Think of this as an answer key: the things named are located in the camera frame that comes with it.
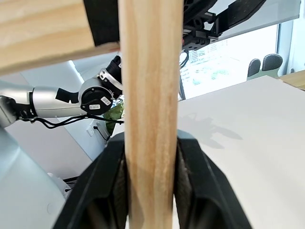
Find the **white wall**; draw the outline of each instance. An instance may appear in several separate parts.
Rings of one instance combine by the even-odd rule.
[[[37,69],[31,69],[21,72],[24,78],[33,86],[51,86],[60,87],[70,92],[76,92],[80,89],[83,78],[75,70],[72,62],[63,62]],[[100,134],[95,131],[90,136],[87,129],[90,128],[92,119],[81,120],[76,123],[66,125],[70,135],[81,146],[86,154],[94,160],[104,149],[105,141]]]
[[[300,18],[294,20],[288,73],[305,70],[305,0],[302,0]]]
[[[28,84],[20,73],[2,76],[1,80]],[[91,160],[64,127],[52,130],[41,123],[17,121],[6,130],[46,172],[61,178],[78,176]]]

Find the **robotic arm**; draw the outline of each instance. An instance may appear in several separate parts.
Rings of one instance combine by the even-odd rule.
[[[17,120],[34,122],[39,118],[102,115],[121,94],[119,56],[74,93],[62,88],[31,87],[1,81],[0,126],[7,127]]]

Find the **white table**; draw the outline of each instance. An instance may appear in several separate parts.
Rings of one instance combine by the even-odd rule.
[[[305,228],[304,119],[305,92],[268,76],[178,108],[178,128],[226,174],[255,229]]]

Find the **wooden stick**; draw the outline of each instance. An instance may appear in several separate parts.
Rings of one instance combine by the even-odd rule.
[[[130,228],[172,227],[182,0],[119,0]]]
[[[95,48],[82,0],[0,3],[0,75],[118,49]]]

